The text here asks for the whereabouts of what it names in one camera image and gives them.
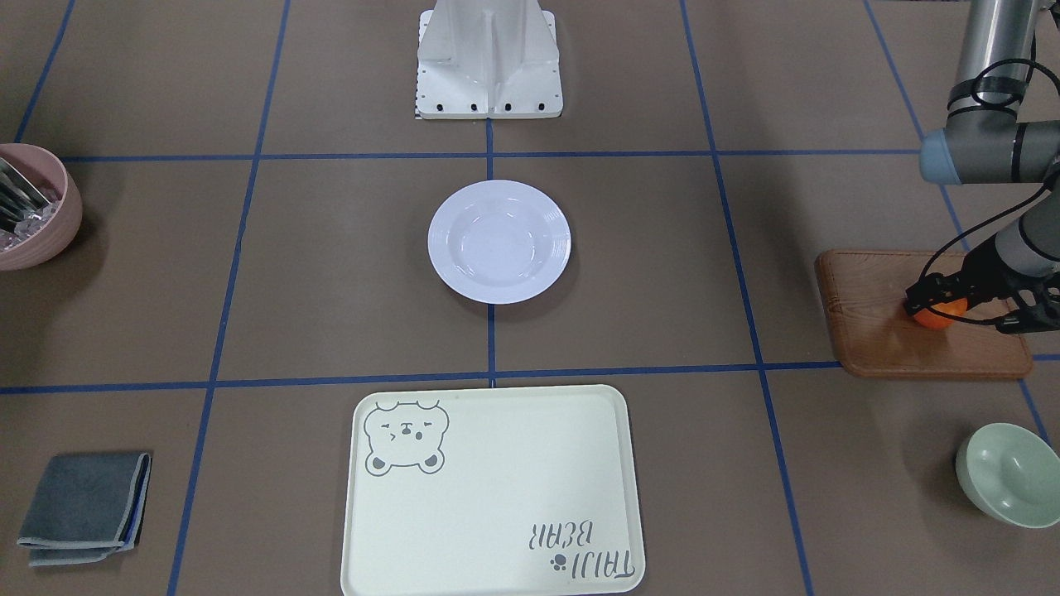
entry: bowl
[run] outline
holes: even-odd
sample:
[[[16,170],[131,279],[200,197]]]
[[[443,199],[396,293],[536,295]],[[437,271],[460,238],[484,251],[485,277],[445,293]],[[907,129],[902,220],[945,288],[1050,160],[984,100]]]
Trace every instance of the bowl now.
[[[54,189],[59,208],[37,233],[7,250],[0,250],[0,271],[39,265],[63,251],[81,227],[81,193],[59,158],[23,143],[0,144],[0,157],[21,172],[31,185]]]
[[[957,479],[985,513],[1024,528],[1060,521],[1060,457],[1038,435],[999,422],[960,445]]]

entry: wooden cutting board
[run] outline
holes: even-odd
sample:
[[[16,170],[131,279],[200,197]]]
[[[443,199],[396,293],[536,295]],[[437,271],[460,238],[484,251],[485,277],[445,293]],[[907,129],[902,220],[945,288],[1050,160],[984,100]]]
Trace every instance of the wooden cutting board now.
[[[906,316],[905,288],[931,252],[829,250],[817,258],[817,282],[832,347],[858,376],[920,379],[1022,379],[1034,361],[1026,340],[993,327],[955,322],[925,329]],[[952,274],[964,253],[946,253],[932,270]],[[994,301],[969,311],[990,318],[1012,309]]]

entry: orange ball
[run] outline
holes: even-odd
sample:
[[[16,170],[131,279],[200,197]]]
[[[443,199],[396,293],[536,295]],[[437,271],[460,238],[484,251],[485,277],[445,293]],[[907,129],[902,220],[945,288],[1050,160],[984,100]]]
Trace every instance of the orange ball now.
[[[942,302],[939,304],[932,304],[932,308],[940,313],[946,313],[953,316],[961,316],[968,312],[968,298],[957,298],[953,302]],[[919,313],[913,315],[913,320],[919,322],[921,326],[928,329],[941,330],[953,325],[953,319],[948,319],[946,317],[936,315],[935,313],[924,309]]]

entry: black cable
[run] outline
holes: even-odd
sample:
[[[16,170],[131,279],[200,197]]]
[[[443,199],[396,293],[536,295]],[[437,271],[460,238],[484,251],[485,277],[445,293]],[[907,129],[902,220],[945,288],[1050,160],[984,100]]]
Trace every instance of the black cable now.
[[[1006,106],[1008,106],[1008,105],[1010,105],[1010,104],[1019,101],[1021,98],[1012,97],[1012,98],[1009,98],[1005,102],[1000,102],[1000,103],[999,102],[988,102],[988,101],[984,100],[982,97],[979,97],[979,94],[978,94],[979,85],[983,84],[983,80],[986,77],[987,74],[990,73],[990,71],[994,70],[997,67],[1005,66],[1005,65],[1010,65],[1010,64],[1022,64],[1022,65],[1025,65],[1025,66],[1029,67],[1029,70],[1027,71],[1027,80],[1026,80],[1026,83],[1028,83],[1028,84],[1030,83],[1030,77],[1034,74],[1035,70],[1042,71],[1042,74],[1044,74],[1045,76],[1047,76],[1048,80],[1053,83],[1053,87],[1057,91],[1057,97],[1060,98],[1060,77],[1058,77],[1056,74],[1054,74],[1054,72],[1052,70],[1049,70],[1048,68],[1046,68],[1045,65],[1043,65],[1043,64],[1035,60],[1035,58],[1037,57],[1036,56],[1037,50],[1038,50],[1037,46],[1038,46],[1038,38],[1036,36],[1030,41],[1030,59],[1027,59],[1027,58],[1006,58],[1006,59],[1003,59],[1003,60],[997,60],[997,62],[993,63],[992,65],[990,65],[990,66],[986,67],[985,69],[983,69],[983,71],[979,72],[978,75],[976,75],[974,80],[972,80],[972,99],[975,100],[975,102],[977,104],[979,104],[979,105],[985,105],[985,106],[990,106],[990,107],[1006,107]],[[928,263],[924,264],[924,268],[920,270],[920,279],[918,280],[918,283],[922,282],[924,280],[924,278],[928,277],[928,271],[931,269],[931,266],[935,264],[935,261],[937,261],[938,258],[941,257],[943,252],[946,252],[947,250],[949,250],[950,247],[952,247],[954,244],[957,244],[961,240],[964,240],[964,239],[968,238],[970,234],[975,233],[976,231],[985,228],[986,226],[989,226],[990,224],[993,224],[997,220],[1001,220],[1002,217],[1005,217],[1006,215],[1010,215],[1010,214],[1019,211],[1020,209],[1023,209],[1024,207],[1027,207],[1031,203],[1034,203],[1034,201],[1038,200],[1039,198],[1041,198],[1041,196],[1043,194],[1045,194],[1045,192],[1047,190],[1049,190],[1048,187],[1042,186],[1042,188],[1038,189],[1038,191],[1035,194],[1030,195],[1028,198],[1020,201],[1017,205],[1013,205],[1012,207],[1009,207],[1008,209],[1002,211],[1001,213],[997,213],[996,215],[994,215],[992,217],[989,217],[989,218],[987,218],[987,220],[985,220],[983,222],[979,222],[978,224],[976,224],[976,225],[972,226],[971,228],[969,228],[969,229],[960,232],[959,234],[957,234],[956,238],[954,238],[950,242],[946,243],[946,245],[943,245],[942,248],[939,248],[938,250],[935,251],[934,255],[932,255],[931,259],[928,260]],[[938,316],[940,316],[942,318],[948,318],[950,320],[955,320],[955,321],[959,321],[959,322],[967,322],[967,323],[971,323],[971,325],[980,325],[980,326],[985,326],[985,327],[992,327],[992,326],[1001,322],[1002,320],[1004,320],[1007,317],[1007,315],[1003,315],[1003,316],[1000,316],[1000,317],[993,317],[993,318],[989,318],[989,319],[970,319],[970,318],[967,318],[967,317],[961,317],[961,316],[957,316],[957,315],[951,315],[949,313],[943,313],[941,311],[937,311],[931,304],[928,304],[924,308],[928,311],[931,311],[933,314],[938,315]]]
[[[928,277],[928,271],[931,269],[931,266],[934,265],[935,261],[938,260],[938,258],[941,257],[943,252],[946,252],[947,250],[949,250],[951,246],[953,246],[954,244],[957,244],[961,240],[968,238],[969,234],[973,234],[973,233],[979,231],[980,229],[989,226],[990,224],[996,222],[997,220],[1001,220],[1002,217],[1004,217],[1006,215],[1010,215],[1012,213],[1015,213],[1020,209],[1023,209],[1024,207],[1026,207],[1026,206],[1030,205],[1031,203],[1038,200],[1043,194],[1045,194],[1045,191],[1047,191],[1047,190],[1049,190],[1049,189],[1047,187],[1043,186],[1042,188],[1038,189],[1038,191],[1035,194],[1030,195],[1028,198],[1025,198],[1025,199],[1021,200],[1019,204],[1013,205],[1012,207],[1009,207],[1008,209],[1002,211],[1001,213],[997,213],[996,215],[994,215],[994,216],[992,216],[992,217],[990,217],[988,220],[979,222],[978,224],[975,224],[971,228],[968,228],[967,230],[965,230],[965,231],[960,232],[959,234],[957,234],[956,238],[954,238],[950,242],[946,243],[946,245],[942,246],[942,248],[939,248],[938,250],[935,251],[934,255],[932,255],[931,259],[929,259],[928,263],[924,265],[924,268],[920,271],[920,280],[919,281],[923,281],[924,278]],[[956,320],[956,321],[960,321],[960,322],[968,322],[968,323],[972,323],[972,325],[988,326],[988,327],[992,327],[992,326],[1001,322],[1002,320],[1005,319],[1005,316],[1007,316],[1007,315],[1003,315],[1003,316],[1000,316],[1000,317],[994,317],[994,318],[989,318],[989,319],[970,319],[970,318],[967,318],[967,317],[961,317],[961,316],[957,316],[957,315],[951,315],[949,313],[943,313],[943,312],[940,312],[940,311],[936,311],[931,304],[928,304],[925,306],[925,309],[929,310],[929,311],[931,311],[932,313],[940,316],[940,317],[943,317],[943,318],[948,318],[948,319]]]
[[[1004,102],[988,102],[984,100],[982,97],[979,97],[979,90],[978,90],[979,85],[983,84],[983,80],[986,77],[986,75],[991,70],[1000,66],[1005,66],[1010,64],[1022,64],[1024,66],[1029,66],[1031,72],[1034,72],[1036,69],[1042,71],[1042,74],[1047,76],[1049,81],[1053,82],[1053,87],[1056,88],[1057,95],[1060,95],[1060,77],[1057,77],[1057,75],[1054,74],[1052,70],[1045,68],[1045,65],[1027,58],[1005,58],[1004,60],[997,60],[994,64],[986,67],[985,69],[983,69],[983,72],[978,73],[975,76],[975,78],[972,80],[972,99],[975,100],[975,103],[990,107],[1006,107],[1008,105],[1015,103],[1021,99],[1017,95],[1012,95],[1008,100],[1005,100]]]

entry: plate rim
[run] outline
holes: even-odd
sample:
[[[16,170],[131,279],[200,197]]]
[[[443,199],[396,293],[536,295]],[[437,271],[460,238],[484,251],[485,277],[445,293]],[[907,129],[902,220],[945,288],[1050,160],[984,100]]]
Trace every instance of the plate rim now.
[[[457,278],[447,270],[453,265],[453,261],[447,257],[447,250],[444,250],[444,247],[447,245],[444,242],[438,240],[439,238],[445,238],[447,231],[442,229],[442,226],[444,226],[446,222],[441,217],[444,214],[447,214],[448,211],[450,211],[452,206],[455,205],[456,201],[462,199],[461,195],[466,194],[467,192],[470,192],[471,189],[475,187],[481,187],[485,185],[505,186],[505,187],[515,186],[515,188],[520,189],[523,192],[529,192],[531,196],[535,196],[538,199],[544,199],[548,201],[547,205],[550,208],[554,208],[555,213],[559,213],[560,215],[559,218],[550,221],[549,224],[550,226],[554,224],[562,226],[562,235],[564,238],[559,242],[553,241],[553,246],[555,244],[562,245],[563,247],[562,258],[551,260],[552,262],[556,263],[554,276],[552,274],[549,274],[548,277],[550,277],[551,279],[548,279],[547,283],[544,283],[541,287],[537,287],[536,284],[532,285],[531,287],[534,288],[533,293],[524,292],[520,294],[515,294],[515,297],[512,297],[511,294],[513,293],[511,292],[511,290],[517,288],[519,287],[519,285],[523,284],[504,286],[502,288],[500,288],[500,291],[494,290],[491,286],[476,284],[476,283],[469,283],[466,286],[464,286],[459,283],[456,283],[456,279],[470,280],[471,278],[466,277]],[[567,220],[567,216],[563,212],[563,209],[560,208],[560,206],[555,203],[555,200],[553,200],[552,197],[550,197],[547,193],[545,193],[544,191],[542,191],[536,187],[533,187],[526,182],[520,182],[518,180],[511,180],[505,178],[480,180],[478,182],[473,182],[471,185],[458,189],[457,191],[452,193],[448,197],[446,197],[441,205],[439,205],[438,209],[435,211],[435,214],[430,220],[430,226],[427,229],[427,252],[430,258],[431,267],[434,267],[435,273],[438,275],[438,277],[441,278],[441,280],[445,283],[446,286],[449,287],[449,290],[453,290],[454,292],[463,296],[464,298],[475,300],[476,302],[481,302],[484,304],[514,304],[516,302],[523,302],[525,300],[529,300],[530,298],[541,295],[546,290],[551,287],[552,284],[554,284],[560,279],[560,276],[563,275],[563,271],[566,270],[567,264],[570,262],[570,253],[572,249],[573,249],[573,235],[570,230],[570,222]],[[547,278],[532,278],[532,279],[543,280]]]

